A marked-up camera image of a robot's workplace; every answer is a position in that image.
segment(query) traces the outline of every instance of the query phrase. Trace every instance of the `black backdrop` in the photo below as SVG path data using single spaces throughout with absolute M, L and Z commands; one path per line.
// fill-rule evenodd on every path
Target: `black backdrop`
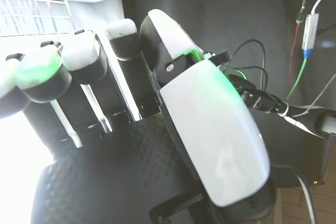
M 122 0 L 126 18 L 134 20 L 138 30 L 148 11 L 158 8 L 177 20 L 191 38 L 203 49 L 233 52 L 244 40 L 256 38 L 266 47 L 268 91 L 285 98 L 288 85 L 290 48 L 295 33 L 295 19 L 302 0 Z M 316 0 L 308 0 L 310 10 Z M 323 0 L 317 12 L 319 28 L 336 23 L 336 0 Z M 301 26 L 298 46 L 293 58 L 293 78 L 302 63 Z M 336 72 L 336 28 L 320 35 L 315 49 L 290 103 L 312 102 L 326 82 Z M 261 64 L 257 45 L 245 47 L 232 66 Z M 260 72 L 246 70 L 249 80 L 259 83 Z M 336 82 L 320 99 L 319 105 L 336 109 Z M 271 162 L 289 164 L 301 170 L 309 181 L 319 179 L 323 140 L 309 135 L 276 115 L 252 112 L 264 137 Z M 296 185 L 289 174 L 273 174 L 279 186 Z

